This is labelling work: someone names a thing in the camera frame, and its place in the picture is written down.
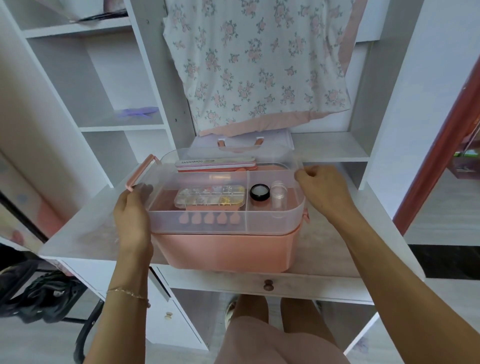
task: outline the wooden drawer knob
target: wooden drawer knob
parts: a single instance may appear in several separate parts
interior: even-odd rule
[[[264,290],[271,292],[273,291],[273,281],[271,279],[266,279],[265,280],[265,285],[264,285]]]

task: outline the leg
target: leg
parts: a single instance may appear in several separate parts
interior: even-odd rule
[[[263,296],[241,294],[233,311],[232,320],[240,316],[250,316],[268,323],[268,303]]]
[[[335,339],[311,300],[282,298],[280,301],[283,330],[305,332],[325,339],[336,346]]]

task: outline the nail file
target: nail file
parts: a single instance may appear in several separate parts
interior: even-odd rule
[[[257,169],[254,157],[186,159],[175,162],[178,172],[232,172],[240,168]]]

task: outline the white wall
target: white wall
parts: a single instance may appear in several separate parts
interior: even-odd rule
[[[0,149],[64,218],[106,185],[0,4]]]
[[[369,163],[392,218],[480,55],[479,19],[478,0],[424,0]]]

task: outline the purple item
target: purple item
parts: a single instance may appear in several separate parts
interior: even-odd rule
[[[124,109],[120,110],[117,116],[124,118],[128,116],[141,116],[143,118],[149,118],[151,119],[151,116],[148,116],[148,114],[152,114],[154,112],[158,112],[158,108],[156,107],[146,107],[146,108],[138,108],[138,109]]]

